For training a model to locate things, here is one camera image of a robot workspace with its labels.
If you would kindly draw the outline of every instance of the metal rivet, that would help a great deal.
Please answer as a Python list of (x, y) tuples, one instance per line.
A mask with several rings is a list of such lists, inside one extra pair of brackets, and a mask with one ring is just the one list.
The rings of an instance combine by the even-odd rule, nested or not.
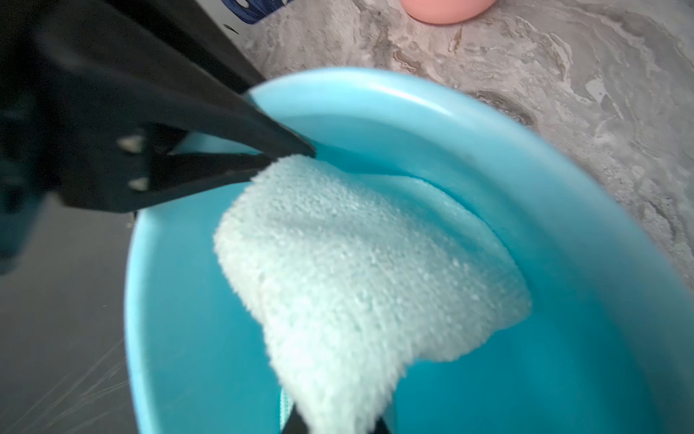
[(125, 135), (116, 140), (118, 147), (129, 153), (144, 151), (144, 136), (142, 134)]
[(136, 178), (128, 181), (128, 187), (136, 192), (145, 192), (149, 190), (149, 178)]

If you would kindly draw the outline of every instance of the blue bowl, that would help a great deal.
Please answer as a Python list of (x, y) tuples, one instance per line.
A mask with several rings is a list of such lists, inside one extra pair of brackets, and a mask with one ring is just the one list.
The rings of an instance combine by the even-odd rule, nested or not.
[[(530, 285), (534, 314), (452, 363), (420, 362), (398, 434), (694, 432), (694, 301), (648, 237), (529, 130), (427, 81), (365, 69), (250, 91), (350, 172), (406, 174), (481, 217)], [(185, 149), (238, 152), (197, 135)], [(126, 339), (142, 434), (279, 432), (262, 332), (222, 276), (212, 233), (245, 184), (143, 210)]]

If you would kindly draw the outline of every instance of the microfiber cloth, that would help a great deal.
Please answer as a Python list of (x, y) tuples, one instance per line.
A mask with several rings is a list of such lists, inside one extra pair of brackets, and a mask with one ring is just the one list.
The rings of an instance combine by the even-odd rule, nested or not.
[(311, 434), (367, 434), (407, 366), (456, 360), (532, 309), (491, 229), (406, 176), (283, 158), (225, 212), (214, 245)]

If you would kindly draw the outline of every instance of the black tongs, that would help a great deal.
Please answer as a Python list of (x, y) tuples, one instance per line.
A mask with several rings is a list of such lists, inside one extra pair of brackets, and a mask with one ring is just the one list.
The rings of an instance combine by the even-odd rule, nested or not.
[[(195, 0), (3, 0), (0, 274), (49, 190), (128, 212), (314, 156), (241, 96), (262, 81)], [(259, 153), (177, 152), (193, 131)]]

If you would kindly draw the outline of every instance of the marble countertop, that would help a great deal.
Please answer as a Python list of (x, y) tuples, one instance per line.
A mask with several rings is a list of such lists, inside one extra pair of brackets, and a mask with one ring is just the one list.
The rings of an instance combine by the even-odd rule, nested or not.
[(693, 3), (500, 0), (431, 26), (399, 0), (295, 0), (239, 48), (268, 77), (377, 67), (495, 106), (603, 185), (694, 288)]

